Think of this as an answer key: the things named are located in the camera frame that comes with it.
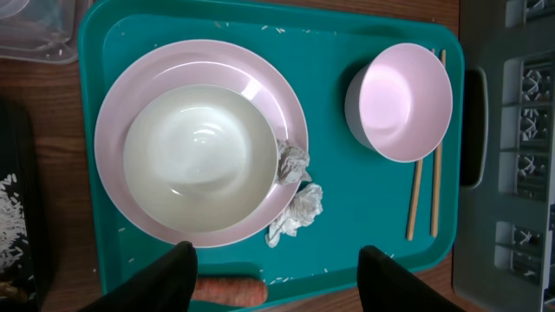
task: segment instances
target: white bowl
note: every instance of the white bowl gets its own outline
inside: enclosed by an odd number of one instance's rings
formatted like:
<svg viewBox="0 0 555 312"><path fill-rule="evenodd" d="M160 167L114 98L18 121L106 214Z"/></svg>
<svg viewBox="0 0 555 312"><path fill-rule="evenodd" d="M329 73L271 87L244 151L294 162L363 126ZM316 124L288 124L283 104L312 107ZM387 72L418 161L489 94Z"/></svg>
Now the white bowl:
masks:
<svg viewBox="0 0 555 312"><path fill-rule="evenodd" d="M345 99L356 139L397 162L430 154L443 140L452 110L447 71L437 56L413 43L381 52L355 76Z"/></svg>
<svg viewBox="0 0 555 312"><path fill-rule="evenodd" d="M137 115L123 165L129 191L151 218L182 232L218 231L262 203L278 148L268 120L241 94L189 85Z"/></svg>

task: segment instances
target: tray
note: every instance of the tray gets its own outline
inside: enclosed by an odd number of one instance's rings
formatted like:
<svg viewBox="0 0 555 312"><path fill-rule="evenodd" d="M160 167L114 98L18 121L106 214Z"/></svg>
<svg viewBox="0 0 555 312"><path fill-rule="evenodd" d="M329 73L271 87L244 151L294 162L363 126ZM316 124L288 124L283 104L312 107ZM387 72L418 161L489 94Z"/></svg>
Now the tray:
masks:
<svg viewBox="0 0 555 312"><path fill-rule="evenodd" d="M309 173L324 192L322 215L310 227L300 229L297 237L283 237L270 249L261 231L237 244L198 250L200 274L264 279L270 285L265 306L270 306L355 286L358 251L367 244L395 254L395 260L412 271L431 268L448 253L456 228L464 75L460 45L448 29L264 3L104 0L89 11L79 35L89 177L104 293L172 246L131 225L104 191L93 151L98 111L110 86L133 61L164 44L198 38L250 49L289 81L308 122ZM405 239L405 229L414 164L387 161L359 144L343 115L343 99L356 72L399 42L418 43L438 52L445 49L454 93L453 118L443 143L439 235L429 236L433 156L428 156L412 242ZM286 277L290 280L283 283ZM193 302L191 309L231 308Z"/></svg>

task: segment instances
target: rice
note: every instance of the rice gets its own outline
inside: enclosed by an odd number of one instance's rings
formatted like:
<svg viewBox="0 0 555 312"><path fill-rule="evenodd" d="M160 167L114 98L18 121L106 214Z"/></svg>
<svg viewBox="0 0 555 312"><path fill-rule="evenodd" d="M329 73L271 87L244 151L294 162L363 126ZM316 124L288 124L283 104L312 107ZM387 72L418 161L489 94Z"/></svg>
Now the rice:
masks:
<svg viewBox="0 0 555 312"><path fill-rule="evenodd" d="M23 206L17 196L9 196L9 187L17 182L16 175L9 174L0 180L0 274L21 258L23 251L12 245L19 237L26 237Z"/></svg>

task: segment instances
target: pink plate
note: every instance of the pink plate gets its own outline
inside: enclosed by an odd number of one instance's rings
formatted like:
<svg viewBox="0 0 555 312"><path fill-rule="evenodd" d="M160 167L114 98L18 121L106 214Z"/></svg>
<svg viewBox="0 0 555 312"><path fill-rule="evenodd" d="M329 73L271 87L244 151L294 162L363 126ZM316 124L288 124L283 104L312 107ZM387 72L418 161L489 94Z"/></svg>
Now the pink plate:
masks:
<svg viewBox="0 0 555 312"><path fill-rule="evenodd" d="M299 183L274 185L247 218L220 231L183 233L149 217L131 196L123 173L127 130L137 114L166 91L189 84L229 88L251 100L276 137L308 151L303 109L285 78L266 60L228 42L189 40L158 48L135 61L110 88L95 129L96 167L108 196L135 226L158 239L195 247L233 244L263 230L289 204Z"/></svg>

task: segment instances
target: chopsticks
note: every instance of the chopsticks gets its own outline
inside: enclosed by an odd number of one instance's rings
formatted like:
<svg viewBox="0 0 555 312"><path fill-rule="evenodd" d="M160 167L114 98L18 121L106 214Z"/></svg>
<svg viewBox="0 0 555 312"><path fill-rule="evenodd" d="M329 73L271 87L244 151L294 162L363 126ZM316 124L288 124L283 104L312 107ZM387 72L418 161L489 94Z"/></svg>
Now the chopsticks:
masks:
<svg viewBox="0 0 555 312"><path fill-rule="evenodd" d="M418 196L420 195L420 183L422 179L422 159L416 161L415 177L413 178L413 192L410 198L410 210L408 211L407 240L413 240L415 235L416 211L418 210Z"/></svg>
<svg viewBox="0 0 555 312"><path fill-rule="evenodd" d="M447 53L441 51L441 64L445 67ZM441 157L443 155L443 141L435 149L434 156L434 190L432 197L432 224L430 227L430 235L437 237L438 224L440 218L440 187L441 187Z"/></svg>
<svg viewBox="0 0 555 312"><path fill-rule="evenodd" d="M441 51L441 63L445 67L447 53L445 50ZM441 142L435 149L434 156L434 189L432 195L432 219L430 226L430 235L437 237L438 223L440 216L440 186L441 186L441 156L443 153L443 143ZM415 223L416 212L418 210L418 198L420 196L420 185L422 179L422 166L424 160L420 159L415 164L415 175L413 177L413 190L410 198L410 208L408 211L408 224L407 224L407 240L412 241L415 236Z"/></svg>

